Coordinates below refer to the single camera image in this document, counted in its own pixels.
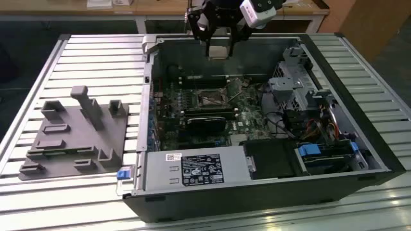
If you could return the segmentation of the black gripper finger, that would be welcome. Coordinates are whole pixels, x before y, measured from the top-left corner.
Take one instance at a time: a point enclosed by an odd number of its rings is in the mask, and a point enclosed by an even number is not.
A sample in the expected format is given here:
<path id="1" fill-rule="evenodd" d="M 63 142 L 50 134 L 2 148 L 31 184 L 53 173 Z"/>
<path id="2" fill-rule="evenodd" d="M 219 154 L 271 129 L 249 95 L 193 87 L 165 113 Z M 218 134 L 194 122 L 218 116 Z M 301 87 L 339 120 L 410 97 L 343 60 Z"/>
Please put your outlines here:
<path id="1" fill-rule="evenodd" d="M 206 57 L 210 56 L 210 40 L 214 34 L 211 29 L 213 7 L 189 8 L 189 24 L 197 40 L 206 43 Z"/>
<path id="2" fill-rule="evenodd" d="M 245 20 L 230 20 L 229 27 L 231 31 L 229 56 L 231 57 L 234 54 L 235 44 L 241 41 L 246 41 L 250 38 L 253 29 Z"/>

